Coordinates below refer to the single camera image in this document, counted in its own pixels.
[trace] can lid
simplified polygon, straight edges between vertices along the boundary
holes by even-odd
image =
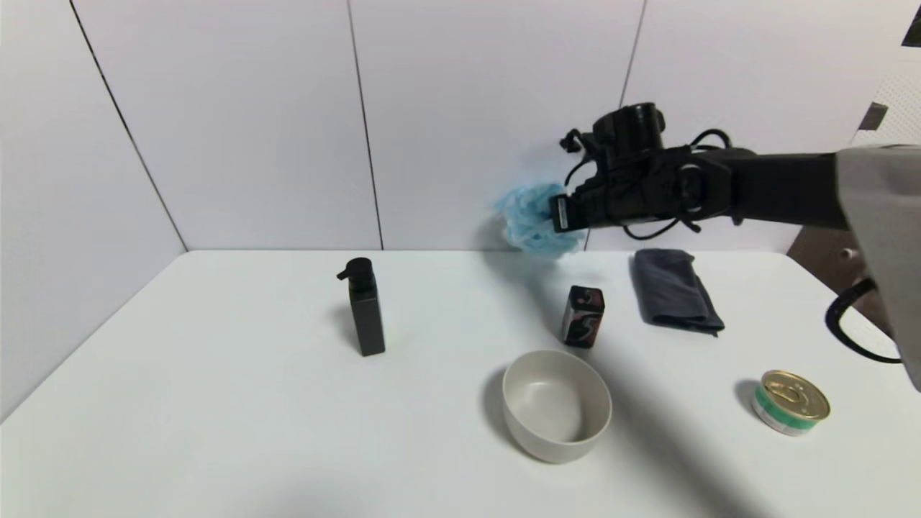
[[[768,371],[762,376],[761,384],[771,401],[797,418],[821,421],[832,412],[825,394],[796,374]]]

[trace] white table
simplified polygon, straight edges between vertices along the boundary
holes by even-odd
[[[370,358],[334,276],[357,255],[386,325]],[[2,515],[917,516],[921,394],[826,332],[830,290],[781,255],[698,253],[714,338],[643,324],[628,258],[185,254],[0,428]],[[615,415],[589,456],[546,465],[495,391],[518,355],[563,347],[572,284],[605,294],[583,357]],[[746,398],[770,369],[818,384],[831,417],[801,438],[758,421]]]

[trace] black bottle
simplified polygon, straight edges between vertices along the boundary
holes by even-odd
[[[357,257],[345,265],[339,280],[348,277],[348,296],[352,302],[352,317],[358,332],[361,356],[384,352],[384,326],[380,320],[378,282],[374,278],[371,260]]]

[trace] red and black box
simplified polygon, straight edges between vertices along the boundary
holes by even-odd
[[[595,345],[604,314],[604,296],[598,288],[574,286],[569,289],[563,314],[563,343],[585,349]]]

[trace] gray folded towel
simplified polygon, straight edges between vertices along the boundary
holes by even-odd
[[[683,250],[653,248],[635,253],[636,296],[651,324],[716,336],[726,326],[694,273],[693,260]]]

